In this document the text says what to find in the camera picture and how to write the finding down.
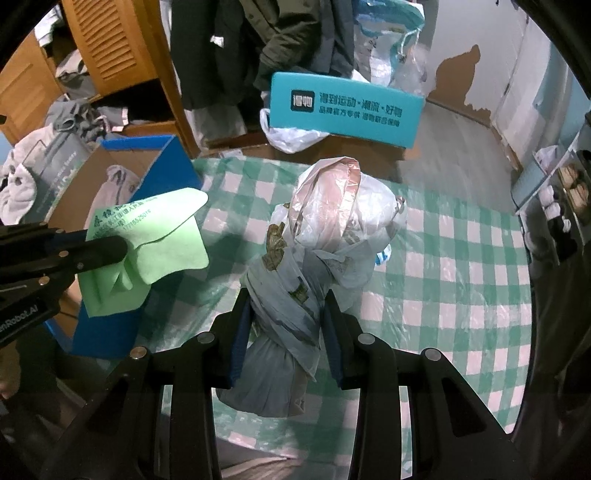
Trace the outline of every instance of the blue cardboard box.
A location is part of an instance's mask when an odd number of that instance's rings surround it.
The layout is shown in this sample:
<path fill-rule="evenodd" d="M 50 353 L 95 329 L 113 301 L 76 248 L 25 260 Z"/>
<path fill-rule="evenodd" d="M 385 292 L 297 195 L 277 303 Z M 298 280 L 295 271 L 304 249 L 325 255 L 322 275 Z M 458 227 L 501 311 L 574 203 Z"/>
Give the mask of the blue cardboard box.
<path fill-rule="evenodd" d="M 358 80 L 276 73 L 271 81 L 272 127 L 296 127 L 411 148 L 425 99 Z"/>
<path fill-rule="evenodd" d="M 132 201 L 185 187 L 201 189 L 203 185 L 180 141 L 173 135 L 105 141 L 90 155 L 63 193 L 51 214 L 49 226 L 63 228 L 66 232 L 83 229 L 92 200 L 106 180 L 105 171 L 111 165 L 122 165 L 142 179 Z M 84 303 L 79 307 L 76 302 L 79 295 L 76 283 L 67 293 L 71 297 L 65 295 L 60 300 L 61 313 L 46 322 L 60 346 L 73 355 L 125 357 L 134 346 L 143 307 L 89 318 Z"/>

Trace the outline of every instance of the teal box lid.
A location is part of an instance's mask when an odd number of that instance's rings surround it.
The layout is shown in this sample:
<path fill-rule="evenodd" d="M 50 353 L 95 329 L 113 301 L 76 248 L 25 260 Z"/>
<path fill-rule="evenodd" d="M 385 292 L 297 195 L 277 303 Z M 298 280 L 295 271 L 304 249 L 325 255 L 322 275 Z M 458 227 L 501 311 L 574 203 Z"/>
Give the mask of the teal box lid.
<path fill-rule="evenodd" d="M 411 148 L 425 99 L 325 75 L 280 72 L 271 81 L 269 123 Z"/>

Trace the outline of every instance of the gray clothing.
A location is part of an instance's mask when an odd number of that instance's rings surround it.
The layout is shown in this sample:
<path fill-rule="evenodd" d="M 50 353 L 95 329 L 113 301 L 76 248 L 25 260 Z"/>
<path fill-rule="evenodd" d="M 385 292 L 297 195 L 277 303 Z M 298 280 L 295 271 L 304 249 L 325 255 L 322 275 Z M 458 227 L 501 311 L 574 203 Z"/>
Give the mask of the gray clothing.
<path fill-rule="evenodd" d="M 97 142 L 111 136 L 107 125 L 122 127 L 124 125 L 123 109 L 115 107 L 93 108 L 88 100 L 68 100 L 59 97 L 49 107 L 45 125 L 53 125 L 57 132 L 72 132 L 84 142 Z"/>

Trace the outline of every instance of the tiled floor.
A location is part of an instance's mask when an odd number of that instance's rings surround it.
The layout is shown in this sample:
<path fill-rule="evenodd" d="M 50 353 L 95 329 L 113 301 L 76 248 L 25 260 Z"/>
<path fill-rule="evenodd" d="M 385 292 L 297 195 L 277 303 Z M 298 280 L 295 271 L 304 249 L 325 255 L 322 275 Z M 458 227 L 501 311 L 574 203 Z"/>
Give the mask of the tiled floor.
<path fill-rule="evenodd" d="M 515 211 L 512 167 L 488 128 L 427 103 L 417 141 L 420 158 L 396 162 L 390 180 L 500 212 Z"/>

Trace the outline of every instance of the clear plastic bag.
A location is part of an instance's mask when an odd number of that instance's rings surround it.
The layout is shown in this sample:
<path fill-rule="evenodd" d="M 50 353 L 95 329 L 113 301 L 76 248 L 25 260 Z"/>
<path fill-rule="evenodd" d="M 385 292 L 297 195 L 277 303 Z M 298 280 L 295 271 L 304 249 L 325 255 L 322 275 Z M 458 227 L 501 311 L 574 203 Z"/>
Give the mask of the clear plastic bag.
<path fill-rule="evenodd" d="M 406 224 L 405 200 L 364 175 L 356 160 L 320 160 L 299 178 L 290 204 L 277 205 L 267 253 L 242 279 L 260 335 L 242 375 L 221 401 L 264 417 L 304 412 L 320 357 L 320 312 L 329 289 L 341 310 L 361 296 L 382 252 Z"/>
<path fill-rule="evenodd" d="M 269 143 L 283 153 L 301 152 L 329 135 L 318 130 L 269 127 L 269 112 L 268 108 L 261 109 L 261 128 Z"/>
<path fill-rule="evenodd" d="M 371 83 L 389 86 L 425 25 L 423 7 L 406 0 L 358 0 L 355 68 Z"/>
<path fill-rule="evenodd" d="M 429 50 L 420 43 L 412 46 L 392 77 L 392 88 L 427 97 L 435 88 L 435 71 L 428 62 Z"/>

